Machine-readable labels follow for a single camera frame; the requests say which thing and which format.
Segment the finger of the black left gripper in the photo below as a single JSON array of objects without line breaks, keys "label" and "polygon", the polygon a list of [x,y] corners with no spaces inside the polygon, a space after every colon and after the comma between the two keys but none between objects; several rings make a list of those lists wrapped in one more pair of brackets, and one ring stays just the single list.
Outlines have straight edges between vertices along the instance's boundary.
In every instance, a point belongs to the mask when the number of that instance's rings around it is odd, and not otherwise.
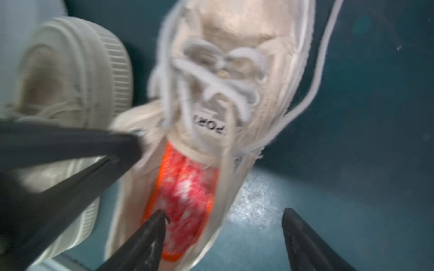
[{"label": "finger of the black left gripper", "polygon": [[142,156],[127,132],[1,123],[1,269],[24,271],[80,245],[101,195]]}]

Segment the beige lace sneaker with laces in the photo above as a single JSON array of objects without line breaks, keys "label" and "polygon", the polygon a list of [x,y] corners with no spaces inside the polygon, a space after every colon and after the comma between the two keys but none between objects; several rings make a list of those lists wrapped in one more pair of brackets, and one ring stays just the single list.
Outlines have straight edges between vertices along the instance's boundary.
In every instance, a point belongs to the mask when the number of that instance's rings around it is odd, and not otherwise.
[{"label": "beige lace sneaker with laces", "polygon": [[291,102],[313,39],[315,1],[179,1],[158,36],[145,105],[119,115],[116,132],[142,132],[142,158],[119,180],[105,258],[147,222],[144,210],[165,148],[219,168],[198,241],[163,271],[188,271],[211,249],[263,149],[315,98],[342,1],[333,3],[310,89]]}]

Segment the red orange insole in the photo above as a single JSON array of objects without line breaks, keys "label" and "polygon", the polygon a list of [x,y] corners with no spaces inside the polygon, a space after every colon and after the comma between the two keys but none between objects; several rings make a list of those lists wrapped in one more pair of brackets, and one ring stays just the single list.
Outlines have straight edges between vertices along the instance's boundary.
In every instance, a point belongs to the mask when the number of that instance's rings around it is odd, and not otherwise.
[{"label": "red orange insole", "polygon": [[162,210],[169,223],[162,258],[178,261],[202,234],[214,204],[219,168],[189,159],[168,143],[144,220]]}]

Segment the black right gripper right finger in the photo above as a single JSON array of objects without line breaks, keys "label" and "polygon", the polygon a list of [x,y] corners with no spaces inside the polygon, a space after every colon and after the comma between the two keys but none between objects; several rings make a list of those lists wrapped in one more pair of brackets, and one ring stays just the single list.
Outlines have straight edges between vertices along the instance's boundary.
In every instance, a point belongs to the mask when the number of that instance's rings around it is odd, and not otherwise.
[{"label": "black right gripper right finger", "polygon": [[284,210],[282,229],[291,270],[355,270],[294,209]]}]

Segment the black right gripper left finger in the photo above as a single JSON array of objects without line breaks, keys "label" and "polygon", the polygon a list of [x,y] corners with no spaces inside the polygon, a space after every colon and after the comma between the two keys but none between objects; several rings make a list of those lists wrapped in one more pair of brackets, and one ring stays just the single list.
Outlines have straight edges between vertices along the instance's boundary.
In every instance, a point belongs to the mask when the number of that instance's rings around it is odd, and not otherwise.
[{"label": "black right gripper left finger", "polygon": [[128,241],[106,260],[97,271],[156,271],[162,259],[166,224],[162,210],[154,212]]}]

